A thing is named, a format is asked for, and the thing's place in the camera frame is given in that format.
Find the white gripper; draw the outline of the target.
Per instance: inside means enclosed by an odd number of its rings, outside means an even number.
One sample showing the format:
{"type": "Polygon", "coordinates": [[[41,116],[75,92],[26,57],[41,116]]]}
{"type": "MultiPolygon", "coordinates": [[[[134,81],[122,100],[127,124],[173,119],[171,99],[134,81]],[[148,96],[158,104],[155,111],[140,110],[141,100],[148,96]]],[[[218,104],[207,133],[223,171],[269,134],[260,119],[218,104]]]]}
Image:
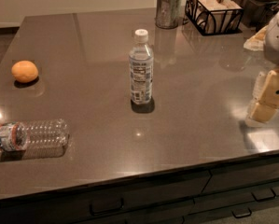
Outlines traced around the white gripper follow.
{"type": "MultiPolygon", "coordinates": [[[[279,11],[267,26],[264,55],[267,60],[279,64],[279,11]]],[[[248,118],[259,123],[270,121],[279,110],[279,66],[268,73],[258,73],[252,95],[248,118]]]]}

